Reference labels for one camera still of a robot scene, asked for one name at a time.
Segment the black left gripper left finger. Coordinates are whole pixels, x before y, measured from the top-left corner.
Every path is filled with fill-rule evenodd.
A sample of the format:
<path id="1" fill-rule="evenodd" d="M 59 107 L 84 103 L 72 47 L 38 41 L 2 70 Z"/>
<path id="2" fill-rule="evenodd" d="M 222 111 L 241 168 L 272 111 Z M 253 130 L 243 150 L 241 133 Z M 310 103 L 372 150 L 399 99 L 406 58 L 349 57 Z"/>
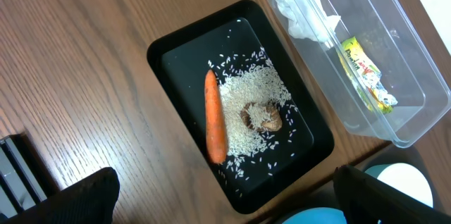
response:
<path id="1" fill-rule="evenodd" d="M 102 168 L 41 203 L 6 220 L 9 224 L 112 224 L 120 183 L 116 171 Z"/>

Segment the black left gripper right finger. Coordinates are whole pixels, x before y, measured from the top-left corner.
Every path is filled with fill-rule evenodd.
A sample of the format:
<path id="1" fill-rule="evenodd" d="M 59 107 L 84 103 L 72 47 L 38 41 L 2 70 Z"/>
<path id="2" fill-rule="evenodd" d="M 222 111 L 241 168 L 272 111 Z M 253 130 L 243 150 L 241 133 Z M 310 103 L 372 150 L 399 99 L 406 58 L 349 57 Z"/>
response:
<path id="1" fill-rule="evenodd" d="M 450 216 L 376 178 L 345 165 L 335 169 L 333 189 L 348 223 L 450 224 Z"/>

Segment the light blue rice bowl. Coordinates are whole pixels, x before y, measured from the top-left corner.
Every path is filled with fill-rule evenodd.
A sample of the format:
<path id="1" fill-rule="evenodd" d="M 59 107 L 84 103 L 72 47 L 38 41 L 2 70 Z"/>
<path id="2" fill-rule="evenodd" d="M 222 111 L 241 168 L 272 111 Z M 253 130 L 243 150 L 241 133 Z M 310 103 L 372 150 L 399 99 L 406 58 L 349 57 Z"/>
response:
<path id="1" fill-rule="evenodd" d="M 372 166 L 365 173 L 433 208 L 433 193 L 424 174 L 407 163 Z"/>

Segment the blue plate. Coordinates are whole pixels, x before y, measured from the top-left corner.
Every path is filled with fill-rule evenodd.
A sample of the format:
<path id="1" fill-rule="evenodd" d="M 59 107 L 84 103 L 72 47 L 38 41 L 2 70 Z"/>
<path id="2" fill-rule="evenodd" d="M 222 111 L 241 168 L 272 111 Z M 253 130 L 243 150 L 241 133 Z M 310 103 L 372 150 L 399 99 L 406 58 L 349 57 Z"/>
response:
<path id="1" fill-rule="evenodd" d="M 346 224 L 341 210 L 318 207 L 300 211 L 281 222 L 282 224 Z"/>

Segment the brown food scrap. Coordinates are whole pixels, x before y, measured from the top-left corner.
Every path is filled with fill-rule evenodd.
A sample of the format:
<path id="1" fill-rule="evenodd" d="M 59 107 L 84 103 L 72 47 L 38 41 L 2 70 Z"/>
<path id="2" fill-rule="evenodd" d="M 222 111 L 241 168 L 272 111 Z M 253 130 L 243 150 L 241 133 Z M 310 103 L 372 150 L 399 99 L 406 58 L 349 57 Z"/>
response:
<path id="1" fill-rule="evenodd" d="M 282 128 L 283 122 L 278 109 L 271 103 L 247 103 L 240 112 L 242 122 L 257 132 L 276 132 Z"/>

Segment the green snack wrapper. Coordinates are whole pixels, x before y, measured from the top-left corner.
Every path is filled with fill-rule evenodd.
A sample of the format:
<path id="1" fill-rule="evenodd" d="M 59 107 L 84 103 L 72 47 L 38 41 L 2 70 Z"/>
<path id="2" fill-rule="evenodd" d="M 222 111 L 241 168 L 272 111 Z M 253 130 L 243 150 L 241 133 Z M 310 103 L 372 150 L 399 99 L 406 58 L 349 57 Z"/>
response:
<path id="1" fill-rule="evenodd" d="M 365 106 L 374 111 L 371 104 L 374 100 L 382 114 L 391 113 L 398 101 L 382 85 L 382 73 L 376 64 L 365 54 L 356 37 L 346 39 L 341 45 L 346 61 L 340 58 L 340 63 Z"/>

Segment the orange carrot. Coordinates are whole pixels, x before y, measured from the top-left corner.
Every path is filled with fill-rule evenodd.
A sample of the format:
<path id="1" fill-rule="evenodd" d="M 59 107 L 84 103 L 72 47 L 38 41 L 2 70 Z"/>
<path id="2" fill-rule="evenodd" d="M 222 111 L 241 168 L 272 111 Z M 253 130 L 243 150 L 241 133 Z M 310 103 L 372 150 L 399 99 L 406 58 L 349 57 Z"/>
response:
<path id="1" fill-rule="evenodd" d="M 206 113 L 206 148 L 211 162 L 220 164 L 226 160 L 228 142 L 220 92 L 216 81 L 216 75 L 212 70 L 209 70 L 205 77 L 204 98 Z"/>

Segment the pile of white rice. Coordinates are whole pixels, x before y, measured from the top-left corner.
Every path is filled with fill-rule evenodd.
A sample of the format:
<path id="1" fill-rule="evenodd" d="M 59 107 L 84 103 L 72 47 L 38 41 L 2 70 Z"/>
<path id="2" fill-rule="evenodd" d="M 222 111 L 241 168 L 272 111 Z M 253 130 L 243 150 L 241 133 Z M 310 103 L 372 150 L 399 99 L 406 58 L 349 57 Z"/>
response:
<path id="1" fill-rule="evenodd" d="M 277 175 L 304 150 L 299 136 L 305 123 L 256 32 L 245 25 L 232 25 L 226 32 L 227 46 L 208 62 L 216 75 L 228 142 L 218 171 L 225 188 L 243 200 L 275 188 Z M 273 104 L 282 128 L 250 130 L 240 117 L 249 102 Z"/>

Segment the white tissue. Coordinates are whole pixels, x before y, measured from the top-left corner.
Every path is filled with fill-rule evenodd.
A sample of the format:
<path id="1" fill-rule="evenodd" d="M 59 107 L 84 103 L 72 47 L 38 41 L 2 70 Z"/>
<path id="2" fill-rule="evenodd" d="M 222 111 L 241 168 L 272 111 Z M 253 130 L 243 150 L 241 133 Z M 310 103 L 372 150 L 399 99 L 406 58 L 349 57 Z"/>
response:
<path id="1" fill-rule="evenodd" d="M 275 0 L 280 13 L 288 19 L 288 34 L 295 39 L 310 39 L 311 41 L 327 43 L 331 46 L 326 27 L 333 32 L 341 20 L 340 15 L 326 15 L 321 0 L 314 0 L 323 15 L 322 21 L 307 0 Z"/>

